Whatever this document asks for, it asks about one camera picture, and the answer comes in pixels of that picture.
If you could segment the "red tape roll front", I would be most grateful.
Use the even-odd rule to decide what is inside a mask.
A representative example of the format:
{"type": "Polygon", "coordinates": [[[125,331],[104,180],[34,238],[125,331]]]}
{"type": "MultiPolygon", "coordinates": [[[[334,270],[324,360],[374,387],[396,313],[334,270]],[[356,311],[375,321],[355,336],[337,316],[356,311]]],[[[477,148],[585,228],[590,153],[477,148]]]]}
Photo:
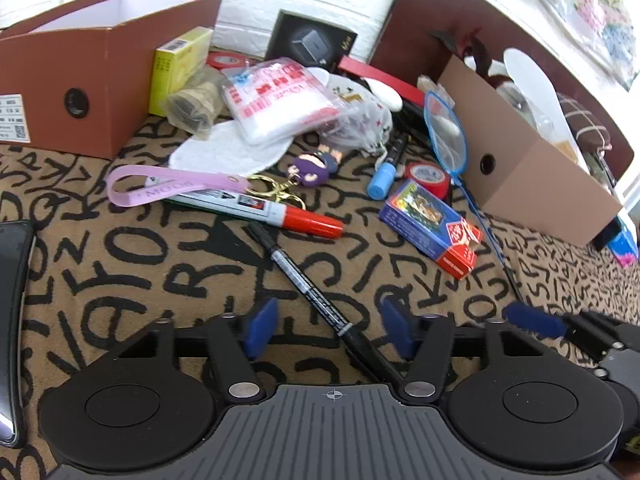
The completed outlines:
{"type": "Polygon", "coordinates": [[[428,192],[446,202],[450,191],[450,177],[437,162],[410,162],[405,177],[415,180],[428,192]]]}

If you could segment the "playing card box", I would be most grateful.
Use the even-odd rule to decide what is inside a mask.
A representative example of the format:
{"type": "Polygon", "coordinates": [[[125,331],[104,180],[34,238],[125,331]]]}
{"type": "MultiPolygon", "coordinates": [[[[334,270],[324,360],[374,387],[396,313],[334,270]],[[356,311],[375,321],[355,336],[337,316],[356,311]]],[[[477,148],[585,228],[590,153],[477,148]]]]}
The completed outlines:
{"type": "Polygon", "coordinates": [[[405,180],[378,218],[453,278],[474,270],[483,233],[415,180],[405,180]]]}

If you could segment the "white printed cloth pouch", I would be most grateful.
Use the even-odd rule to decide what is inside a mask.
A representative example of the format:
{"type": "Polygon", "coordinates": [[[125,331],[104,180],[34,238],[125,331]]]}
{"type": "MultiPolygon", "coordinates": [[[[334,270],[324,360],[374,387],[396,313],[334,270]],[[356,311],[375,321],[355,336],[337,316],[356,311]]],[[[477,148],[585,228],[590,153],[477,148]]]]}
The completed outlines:
{"type": "Polygon", "coordinates": [[[362,84],[340,75],[329,76],[326,90],[340,112],[318,129],[320,150],[338,164],[352,151],[382,155],[393,129],[393,114],[402,109],[399,93],[376,79],[364,78],[362,84]]]}

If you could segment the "blue rim small net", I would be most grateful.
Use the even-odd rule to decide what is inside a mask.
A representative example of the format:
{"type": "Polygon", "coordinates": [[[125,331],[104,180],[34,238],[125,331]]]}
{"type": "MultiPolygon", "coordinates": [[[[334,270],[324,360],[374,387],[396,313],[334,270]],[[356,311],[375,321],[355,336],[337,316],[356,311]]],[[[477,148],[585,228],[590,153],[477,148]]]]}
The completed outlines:
{"type": "Polygon", "coordinates": [[[485,217],[480,212],[475,198],[463,182],[462,174],[468,164],[469,151],[468,142],[463,131],[461,122],[447,102],[434,91],[429,91],[425,95],[423,117],[431,139],[431,146],[442,169],[449,174],[454,185],[460,188],[473,214],[480,222],[480,227],[484,231],[492,251],[502,266],[506,279],[508,280],[516,300],[523,302],[524,298],[520,291],[520,286],[516,282],[516,277],[510,263],[503,255],[503,251],[498,244],[494,233],[491,231],[485,217]]]}

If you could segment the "purple cartoon figure keychain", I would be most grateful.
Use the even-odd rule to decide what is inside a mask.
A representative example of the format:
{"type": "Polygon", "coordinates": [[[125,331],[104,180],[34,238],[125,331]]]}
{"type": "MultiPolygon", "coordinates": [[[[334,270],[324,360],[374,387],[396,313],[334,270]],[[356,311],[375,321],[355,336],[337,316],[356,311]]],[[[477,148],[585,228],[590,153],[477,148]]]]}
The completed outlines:
{"type": "Polygon", "coordinates": [[[320,144],[311,152],[298,155],[288,166],[288,177],[304,188],[316,188],[329,181],[338,171],[343,153],[328,144],[320,144]]]}

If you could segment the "red white plastic packet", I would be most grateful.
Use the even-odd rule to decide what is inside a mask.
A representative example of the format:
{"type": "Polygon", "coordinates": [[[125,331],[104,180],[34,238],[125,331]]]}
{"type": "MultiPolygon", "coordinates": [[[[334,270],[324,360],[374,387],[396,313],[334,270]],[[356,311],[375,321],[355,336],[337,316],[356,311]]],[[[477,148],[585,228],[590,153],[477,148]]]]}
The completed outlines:
{"type": "Polygon", "coordinates": [[[290,58],[262,62],[228,77],[221,95],[245,141],[267,145],[332,124],[345,105],[290,58]]]}

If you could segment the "thin black pen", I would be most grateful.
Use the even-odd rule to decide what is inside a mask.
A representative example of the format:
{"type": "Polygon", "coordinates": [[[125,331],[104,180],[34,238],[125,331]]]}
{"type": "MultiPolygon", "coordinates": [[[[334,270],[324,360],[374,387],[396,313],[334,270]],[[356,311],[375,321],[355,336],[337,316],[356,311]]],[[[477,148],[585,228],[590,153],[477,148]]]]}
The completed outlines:
{"type": "Polygon", "coordinates": [[[354,362],[354,367],[358,367],[372,382],[389,384],[397,388],[402,381],[398,370],[375,348],[372,342],[364,336],[364,333],[358,330],[334,306],[334,303],[322,294],[321,290],[299,269],[269,232],[259,222],[250,222],[246,229],[248,234],[265,249],[270,260],[283,272],[308,304],[328,323],[335,335],[341,339],[347,354],[354,362]]]}

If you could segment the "letter pattern tan rug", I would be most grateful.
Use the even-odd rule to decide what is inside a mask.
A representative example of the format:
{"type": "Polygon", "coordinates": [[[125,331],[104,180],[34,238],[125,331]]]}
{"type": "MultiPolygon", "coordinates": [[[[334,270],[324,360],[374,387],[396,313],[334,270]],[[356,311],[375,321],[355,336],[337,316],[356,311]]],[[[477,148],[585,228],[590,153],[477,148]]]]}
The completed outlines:
{"type": "MultiPolygon", "coordinates": [[[[206,460],[209,476],[265,479],[278,471],[296,479],[441,479],[450,474],[442,451],[427,441],[423,417],[383,406],[363,393],[332,330],[245,231],[243,221],[172,203],[113,206],[105,194],[112,164],[40,151],[1,150],[1,217],[27,220],[37,238],[28,272],[22,331],[23,405],[27,443],[1,453],[6,479],[42,479],[54,467],[40,437],[42,396],[84,370],[114,344],[157,318],[193,326],[221,313],[241,314],[277,298],[280,320],[257,362],[268,384],[319,384],[363,396],[344,414],[297,401],[295,411],[322,422],[321,434],[291,410],[242,411],[224,451],[206,460]]],[[[338,240],[282,232],[293,260],[391,360],[378,310],[387,299],[415,314],[458,323],[496,318],[517,296],[555,313],[598,310],[637,323],[639,270],[623,268],[607,250],[576,247],[509,222],[494,220],[506,258],[518,276],[506,281],[491,249],[455,280],[378,218],[364,195],[372,167],[346,159],[326,186],[308,192],[308,207],[341,220],[338,240]]]]}

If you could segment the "tan cardboard box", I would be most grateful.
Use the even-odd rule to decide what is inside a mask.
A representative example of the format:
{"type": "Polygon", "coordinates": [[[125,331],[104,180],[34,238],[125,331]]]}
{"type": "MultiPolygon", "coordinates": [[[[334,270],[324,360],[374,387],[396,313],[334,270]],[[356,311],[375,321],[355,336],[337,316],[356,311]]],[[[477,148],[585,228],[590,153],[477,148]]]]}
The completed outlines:
{"type": "Polygon", "coordinates": [[[483,78],[452,56],[438,81],[468,141],[466,186],[485,212],[576,246],[589,244],[622,204],[544,140],[483,78]]]}

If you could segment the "dark brown shoe box lid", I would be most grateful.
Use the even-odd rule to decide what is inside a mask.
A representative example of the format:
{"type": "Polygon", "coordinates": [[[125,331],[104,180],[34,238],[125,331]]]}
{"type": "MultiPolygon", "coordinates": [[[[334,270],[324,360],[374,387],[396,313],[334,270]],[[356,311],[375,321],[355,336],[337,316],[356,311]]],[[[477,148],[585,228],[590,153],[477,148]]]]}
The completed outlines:
{"type": "Polygon", "coordinates": [[[450,51],[474,32],[495,60],[514,47],[527,53],[544,70],[554,88],[589,110],[611,136],[613,148],[605,154],[616,180],[634,160],[634,149],[605,107],[604,99],[587,89],[585,76],[544,47],[541,32],[526,32],[486,0],[393,0],[376,38],[369,64],[414,84],[420,75],[439,77],[450,51]]]}

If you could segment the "red tape roll rear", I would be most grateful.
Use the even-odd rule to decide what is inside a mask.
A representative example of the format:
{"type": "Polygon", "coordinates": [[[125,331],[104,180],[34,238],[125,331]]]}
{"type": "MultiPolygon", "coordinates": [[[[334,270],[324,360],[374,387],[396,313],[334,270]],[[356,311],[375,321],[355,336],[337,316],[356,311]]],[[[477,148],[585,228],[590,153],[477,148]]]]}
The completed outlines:
{"type": "Polygon", "coordinates": [[[250,59],[239,53],[212,51],[207,55],[206,64],[216,70],[238,70],[250,66],[250,59]]]}

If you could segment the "red cap white marker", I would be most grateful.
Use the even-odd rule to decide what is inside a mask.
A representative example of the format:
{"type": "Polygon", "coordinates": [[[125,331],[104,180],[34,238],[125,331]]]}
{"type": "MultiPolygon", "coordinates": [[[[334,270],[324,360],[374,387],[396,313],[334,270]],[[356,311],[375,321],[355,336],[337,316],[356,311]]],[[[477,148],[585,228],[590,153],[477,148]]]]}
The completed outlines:
{"type": "Polygon", "coordinates": [[[170,200],[184,206],[324,238],[339,238],[344,232],[344,224],[340,220],[246,194],[208,190],[178,194],[171,196],[170,200]]]}

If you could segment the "red tape roll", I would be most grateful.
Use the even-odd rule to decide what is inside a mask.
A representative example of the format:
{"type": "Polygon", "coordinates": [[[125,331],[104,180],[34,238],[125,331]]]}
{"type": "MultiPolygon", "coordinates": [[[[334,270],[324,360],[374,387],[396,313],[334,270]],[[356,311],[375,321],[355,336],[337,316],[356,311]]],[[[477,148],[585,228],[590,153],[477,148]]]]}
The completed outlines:
{"type": "Polygon", "coordinates": [[[450,191],[450,177],[437,162],[410,162],[405,177],[415,180],[428,192],[446,202],[450,191]]]}
{"type": "Polygon", "coordinates": [[[206,64],[216,70],[238,70],[250,66],[250,59],[239,53],[212,51],[207,55],[206,64]]]}

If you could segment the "yellow green medicine box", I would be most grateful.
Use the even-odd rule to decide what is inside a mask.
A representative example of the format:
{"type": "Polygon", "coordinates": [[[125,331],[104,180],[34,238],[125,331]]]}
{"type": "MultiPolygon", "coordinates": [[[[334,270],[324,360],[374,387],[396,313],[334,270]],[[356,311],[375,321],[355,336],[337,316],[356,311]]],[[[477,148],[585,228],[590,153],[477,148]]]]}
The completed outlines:
{"type": "Polygon", "coordinates": [[[213,29],[198,26],[158,47],[154,53],[149,113],[164,116],[163,102],[205,65],[213,29]]]}

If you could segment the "white shoe insole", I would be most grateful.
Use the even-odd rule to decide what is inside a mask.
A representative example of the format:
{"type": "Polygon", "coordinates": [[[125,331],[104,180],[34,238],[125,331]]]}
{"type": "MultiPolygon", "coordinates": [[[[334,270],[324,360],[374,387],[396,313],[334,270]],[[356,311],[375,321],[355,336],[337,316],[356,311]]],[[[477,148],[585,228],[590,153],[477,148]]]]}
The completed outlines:
{"type": "Polygon", "coordinates": [[[504,50],[503,63],[518,90],[538,110],[544,123],[540,135],[582,170],[589,172],[584,156],[567,125],[555,88],[546,73],[528,54],[517,48],[504,50]]]}

